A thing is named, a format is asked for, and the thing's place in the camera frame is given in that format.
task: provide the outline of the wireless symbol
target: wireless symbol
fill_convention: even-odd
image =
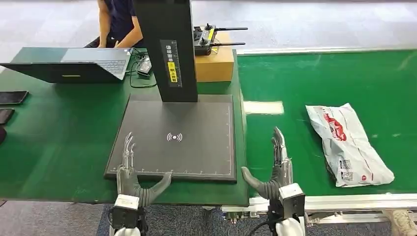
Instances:
[[[179,134],[177,134],[177,135],[173,135],[172,133],[169,133],[169,134],[167,135],[167,140],[168,140],[168,141],[176,140],[176,141],[178,141],[178,142],[181,142],[181,141],[182,141],[182,134],[181,134],[181,133],[179,133]]]

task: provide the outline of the robotic thumb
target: robotic thumb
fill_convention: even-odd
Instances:
[[[147,207],[155,201],[155,199],[171,184],[172,172],[165,173],[160,182],[155,184],[152,188],[144,189],[139,185],[137,196],[139,196],[139,206]]]
[[[257,178],[253,177],[250,173],[249,169],[246,167],[242,167],[242,175],[245,181],[254,188],[261,197],[265,199],[274,199],[277,200],[279,198],[279,185],[278,182],[275,179],[275,174],[272,174],[274,177],[269,182],[260,182]]]

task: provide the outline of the white plastic bag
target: white plastic bag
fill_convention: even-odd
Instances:
[[[349,103],[341,107],[305,106],[311,125],[323,140],[326,161],[336,187],[391,183],[394,174],[371,147]]]

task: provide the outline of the laptop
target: laptop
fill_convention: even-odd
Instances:
[[[61,62],[0,63],[52,84],[117,83],[129,64],[129,48],[69,48]]]

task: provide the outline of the computer mouse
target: computer mouse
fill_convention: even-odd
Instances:
[[[0,144],[3,143],[4,139],[6,138],[6,130],[0,126]]]

